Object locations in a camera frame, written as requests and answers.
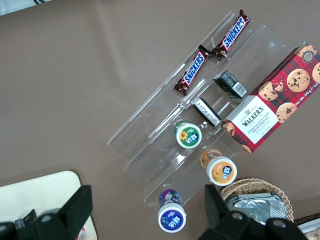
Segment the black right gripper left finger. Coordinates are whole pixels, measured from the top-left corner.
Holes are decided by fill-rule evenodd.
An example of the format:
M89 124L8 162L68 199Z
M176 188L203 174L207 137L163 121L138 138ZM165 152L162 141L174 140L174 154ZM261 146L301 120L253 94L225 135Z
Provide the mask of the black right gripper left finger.
M37 240L74 240L93 211L92 188L82 185L58 210L33 222Z

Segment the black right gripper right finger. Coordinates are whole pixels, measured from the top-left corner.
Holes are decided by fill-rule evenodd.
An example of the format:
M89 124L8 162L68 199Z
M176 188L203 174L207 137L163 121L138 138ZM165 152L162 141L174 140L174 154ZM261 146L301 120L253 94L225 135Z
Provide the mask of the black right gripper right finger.
M248 240L249 218L242 212L229 210L214 185L204 188L204 205L210 223L201 240Z

